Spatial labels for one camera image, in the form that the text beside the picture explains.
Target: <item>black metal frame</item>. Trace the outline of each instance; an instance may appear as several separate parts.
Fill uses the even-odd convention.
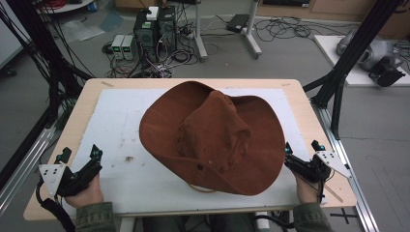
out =
[[[325,76],[304,86],[305,92],[322,86],[317,95],[311,99],[311,103],[320,108],[326,108],[329,100],[335,95],[331,130],[336,139],[339,139],[338,124],[344,81],[400,2],[401,0],[377,0],[334,68]]]
[[[33,47],[31,47],[25,40],[21,38],[18,32],[15,30],[12,23],[10,23],[5,15],[0,13],[0,18],[4,21],[6,26],[20,41],[24,50],[30,55],[30,57],[38,65],[39,70],[44,77],[47,77],[49,84],[49,106],[45,110],[42,117],[39,119],[34,128],[20,144],[10,160],[6,163],[4,168],[0,172],[0,190],[7,184],[13,173],[27,155],[29,149],[33,143],[43,131],[44,128],[49,128],[58,117],[58,108],[61,103],[61,90],[59,85],[63,86],[64,94],[66,98],[77,98],[81,93],[82,87],[79,85],[76,75],[83,80],[93,78],[86,72],[78,69],[70,64],[61,53],[57,44],[55,43],[50,31],[45,27],[44,22],[36,11],[35,7],[30,0],[6,0],[15,16],[23,25],[27,34],[36,49],[39,51],[40,56],[46,62],[46,69],[39,67],[38,56],[35,54]]]

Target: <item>hand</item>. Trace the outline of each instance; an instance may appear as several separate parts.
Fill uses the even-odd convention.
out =
[[[301,204],[317,203],[318,183],[310,183],[293,173],[296,179],[296,189],[298,193],[299,202]]]
[[[69,205],[76,209],[102,203],[103,202],[103,192],[100,187],[100,173],[90,182],[90,185],[85,190],[81,191],[75,196],[65,197]]]

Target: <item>hat brim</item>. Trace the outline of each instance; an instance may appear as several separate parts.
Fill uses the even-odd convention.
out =
[[[272,107],[256,96],[230,97],[238,116],[252,131],[247,154],[226,172],[208,163],[185,158],[177,151],[181,122],[215,89],[195,81],[164,93],[145,112],[139,126],[142,145],[183,180],[195,186],[235,194],[255,195],[278,177],[284,161],[283,130]]]

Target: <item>gray floor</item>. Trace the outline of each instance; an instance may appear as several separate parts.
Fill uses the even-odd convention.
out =
[[[60,19],[66,22],[87,17],[85,25],[101,25],[112,13],[109,8],[94,14],[79,10],[76,13],[61,14]],[[204,20],[203,27],[213,20],[215,18]],[[104,77],[109,71],[109,62],[101,53],[102,46],[111,41],[114,35],[132,31],[132,20],[126,19],[118,24],[118,27],[92,40],[70,43],[95,76]],[[220,24],[215,24],[215,27],[220,28]],[[351,27],[337,30],[346,33],[349,28]],[[305,85],[332,68],[318,46],[310,40],[276,39],[269,43],[256,40],[263,51],[258,60],[246,50],[249,49],[247,43],[240,36],[206,37],[204,42],[209,59],[204,63],[179,67],[173,77],[292,78]],[[31,59],[22,53],[12,61],[12,65],[17,70],[17,76],[0,77],[1,168],[47,107],[47,84]],[[312,97],[315,92],[308,92],[307,95]],[[409,99],[408,87],[344,89],[340,117],[341,141],[380,231],[408,231],[410,228],[410,161],[407,158],[410,150]],[[38,182],[37,174],[34,170],[32,173],[5,214],[0,217],[1,231],[62,230],[57,221],[26,221],[23,218],[25,206]],[[356,214],[354,209],[344,210],[348,215]],[[336,231],[362,231],[360,222],[354,217],[349,217],[346,221],[343,217],[330,216],[342,214],[341,209],[326,212]],[[192,218],[189,228],[202,221],[203,217]],[[209,229],[206,223],[200,223],[192,231]]]

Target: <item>brown hat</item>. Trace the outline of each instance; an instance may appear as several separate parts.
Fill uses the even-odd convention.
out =
[[[195,81],[156,100],[141,119],[139,137],[189,184],[243,195],[267,189],[285,155],[280,122],[267,102],[229,97]]]

